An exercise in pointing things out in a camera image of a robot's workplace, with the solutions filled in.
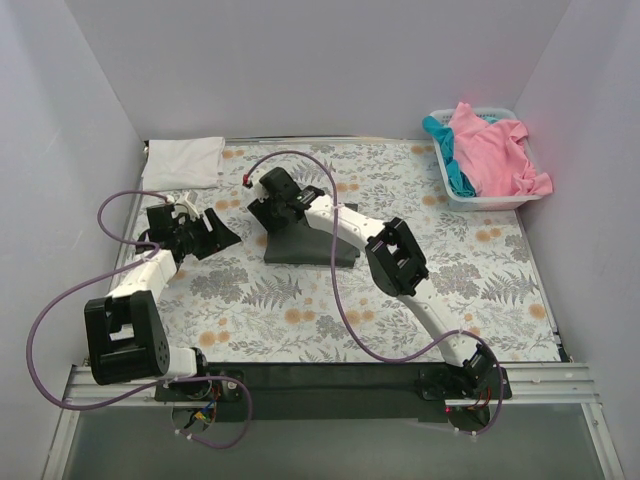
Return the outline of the dark grey t shirt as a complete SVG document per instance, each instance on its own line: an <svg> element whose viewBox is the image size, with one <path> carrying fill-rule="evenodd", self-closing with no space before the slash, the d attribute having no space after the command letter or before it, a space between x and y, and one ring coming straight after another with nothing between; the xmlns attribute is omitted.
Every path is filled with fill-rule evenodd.
<svg viewBox="0 0 640 480"><path fill-rule="evenodd" d="M279 231L267 231L266 264L329 266L332 236L302 221Z"/></svg>

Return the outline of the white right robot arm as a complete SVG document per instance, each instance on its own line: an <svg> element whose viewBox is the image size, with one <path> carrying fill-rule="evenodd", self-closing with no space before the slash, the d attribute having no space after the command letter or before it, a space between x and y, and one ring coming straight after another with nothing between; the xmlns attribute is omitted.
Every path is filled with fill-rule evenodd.
<svg viewBox="0 0 640 480"><path fill-rule="evenodd" d="M437 397L498 399L506 376L478 335L459 329L437 299L426 257L406 222L376 220L314 187L300 187L281 167L254 187L248 209L268 233L265 260L291 265L352 266L364 255L376 287L404 304L446 364L427 389Z"/></svg>

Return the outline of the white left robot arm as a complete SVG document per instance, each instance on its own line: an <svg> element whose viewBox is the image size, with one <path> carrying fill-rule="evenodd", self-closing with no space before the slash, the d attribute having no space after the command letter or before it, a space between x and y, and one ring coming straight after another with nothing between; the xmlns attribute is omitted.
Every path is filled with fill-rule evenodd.
<svg viewBox="0 0 640 480"><path fill-rule="evenodd" d="M141 264L107 296L85 305L92 375L100 385L178 379L188 398L200 400L213 386L204 355L196 347L170 344L157 301L187 257L204 260L241 238L212 208L199 214L186 204L164 204L149 207L146 215L148 228L136 241Z"/></svg>

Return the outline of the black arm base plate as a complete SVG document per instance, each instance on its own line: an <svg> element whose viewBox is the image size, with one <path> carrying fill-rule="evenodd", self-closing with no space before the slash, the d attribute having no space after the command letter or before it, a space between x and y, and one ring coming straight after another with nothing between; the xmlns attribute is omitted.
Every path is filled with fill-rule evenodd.
<svg viewBox="0 0 640 480"><path fill-rule="evenodd" d="M443 362L210 363L211 382L159 387L158 402L217 402L219 422L240 422L247 399L255 420L409 419L444 423L445 404L478 404L486 425L489 402L512 396L507 372L488 363L482 373Z"/></svg>

